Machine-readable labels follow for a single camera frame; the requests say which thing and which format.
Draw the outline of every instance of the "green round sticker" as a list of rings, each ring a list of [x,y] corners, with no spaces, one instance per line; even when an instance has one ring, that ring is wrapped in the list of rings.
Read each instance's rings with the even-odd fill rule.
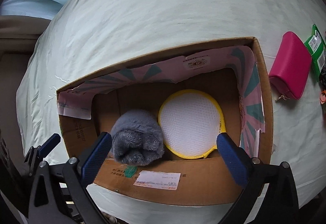
[[[131,178],[136,171],[137,171],[137,166],[128,166],[124,171],[124,175],[125,177]]]

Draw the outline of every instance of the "barcode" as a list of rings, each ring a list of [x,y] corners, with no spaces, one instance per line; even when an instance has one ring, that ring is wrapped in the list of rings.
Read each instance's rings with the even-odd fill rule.
[[[319,59],[318,59],[318,64],[319,64],[320,69],[322,69],[322,67],[323,67],[324,64],[325,64],[325,56],[324,56],[324,54],[322,54],[322,55],[319,57]]]

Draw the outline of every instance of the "blue textured pad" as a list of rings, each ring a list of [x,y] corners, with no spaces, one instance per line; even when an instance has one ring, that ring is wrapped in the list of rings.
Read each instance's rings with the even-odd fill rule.
[[[246,162],[250,162],[249,156],[247,156],[247,159],[242,153],[242,151],[244,153],[245,151],[237,147],[226,133],[221,133],[217,136],[216,145],[218,152],[222,156],[236,184],[245,188],[248,183],[248,168]]]
[[[40,148],[37,156],[42,160],[60,143],[61,137],[54,133]]]
[[[100,170],[112,147],[112,138],[109,133],[102,132],[99,137],[101,137],[101,139],[97,142],[97,145],[81,168],[80,176],[83,187],[86,187],[94,182],[98,171]]]

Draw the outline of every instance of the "bed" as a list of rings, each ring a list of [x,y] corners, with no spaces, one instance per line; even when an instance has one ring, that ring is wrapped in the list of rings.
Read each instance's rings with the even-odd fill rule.
[[[56,90],[103,67],[153,51],[211,39],[255,36],[269,71],[282,35],[305,41],[312,24],[326,30],[322,0],[68,0],[38,39],[17,91],[24,154],[60,133]],[[299,101],[273,102],[271,164],[288,161],[303,206],[326,186],[326,128],[313,73]],[[273,92],[273,99],[278,94]],[[48,157],[66,162],[61,142]],[[178,207],[132,199],[95,184],[99,208],[130,224],[216,223],[229,204]],[[263,200],[258,198],[248,221]]]

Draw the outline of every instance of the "round mesh laundry bag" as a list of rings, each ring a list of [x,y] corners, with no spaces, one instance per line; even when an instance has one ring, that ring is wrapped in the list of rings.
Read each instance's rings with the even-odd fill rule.
[[[169,96],[159,111],[164,144],[185,159],[206,158],[216,147],[216,138],[225,132],[222,110],[210,95],[182,90]]]

